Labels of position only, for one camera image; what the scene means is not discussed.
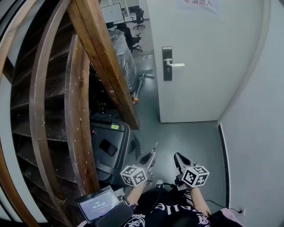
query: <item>white door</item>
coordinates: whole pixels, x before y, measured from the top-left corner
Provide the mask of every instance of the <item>white door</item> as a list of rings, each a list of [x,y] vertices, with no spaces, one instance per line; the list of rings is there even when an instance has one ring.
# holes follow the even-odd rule
[[[264,1],[220,0],[219,15],[181,10],[176,1],[148,0],[161,122],[215,121],[255,54]],[[185,64],[173,68],[171,82],[164,81],[162,47]]]

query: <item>person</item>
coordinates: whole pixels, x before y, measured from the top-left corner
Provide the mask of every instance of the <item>person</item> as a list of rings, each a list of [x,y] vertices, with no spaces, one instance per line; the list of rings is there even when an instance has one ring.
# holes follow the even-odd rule
[[[147,182],[134,188],[128,201],[134,206],[134,215],[124,227],[241,227],[233,214],[224,209],[215,214],[206,204],[198,187],[180,192],[175,185],[165,190],[162,180],[155,188],[142,194]]]

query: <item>black t-shirt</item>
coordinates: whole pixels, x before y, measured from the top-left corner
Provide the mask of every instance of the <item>black t-shirt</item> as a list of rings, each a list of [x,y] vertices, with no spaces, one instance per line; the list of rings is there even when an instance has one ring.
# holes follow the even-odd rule
[[[124,227],[209,227],[207,217],[172,190],[151,190],[142,194],[136,212]]]

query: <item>computer monitor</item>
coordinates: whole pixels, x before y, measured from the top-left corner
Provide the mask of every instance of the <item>computer monitor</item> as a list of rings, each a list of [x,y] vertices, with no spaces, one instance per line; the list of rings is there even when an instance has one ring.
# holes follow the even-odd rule
[[[124,20],[120,3],[102,7],[101,11],[106,23]]]

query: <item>cable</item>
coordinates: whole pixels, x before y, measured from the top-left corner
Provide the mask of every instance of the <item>cable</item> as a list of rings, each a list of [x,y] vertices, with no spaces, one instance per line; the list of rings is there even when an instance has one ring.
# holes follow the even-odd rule
[[[223,207],[223,206],[221,206],[221,205],[219,205],[219,204],[217,204],[217,203],[215,203],[214,201],[212,201],[212,200],[206,200],[206,202],[211,202],[211,203],[214,203],[215,205],[217,205],[217,206],[219,206],[219,207],[222,207],[222,208],[226,208],[226,207]],[[230,210],[234,210],[234,211],[236,211],[236,212],[238,212],[239,214],[241,214],[243,211],[242,210],[240,210],[240,211],[237,211],[236,209],[234,209],[234,208],[229,208]]]

